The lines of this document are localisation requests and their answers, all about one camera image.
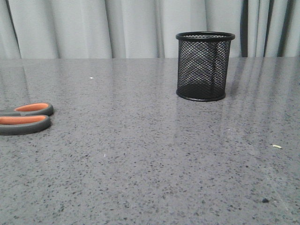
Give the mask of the black mesh pen bucket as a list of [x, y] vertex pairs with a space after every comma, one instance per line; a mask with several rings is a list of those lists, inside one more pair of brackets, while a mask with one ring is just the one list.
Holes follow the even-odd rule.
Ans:
[[177, 95], [202, 102], [225, 98], [230, 46], [235, 35], [193, 31], [178, 33], [176, 39], [179, 42]]

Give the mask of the grey curtain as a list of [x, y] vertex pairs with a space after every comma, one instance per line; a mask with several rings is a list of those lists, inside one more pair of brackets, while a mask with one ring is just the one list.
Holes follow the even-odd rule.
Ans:
[[2, 59], [175, 58], [177, 33], [235, 35], [231, 57], [298, 56], [297, 0], [3, 0]]

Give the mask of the grey and orange scissors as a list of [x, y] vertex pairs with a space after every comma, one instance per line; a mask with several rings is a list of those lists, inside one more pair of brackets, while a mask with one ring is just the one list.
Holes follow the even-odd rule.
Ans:
[[33, 103], [0, 112], [1, 135], [26, 135], [40, 132], [51, 125], [50, 116], [54, 113], [50, 103]]

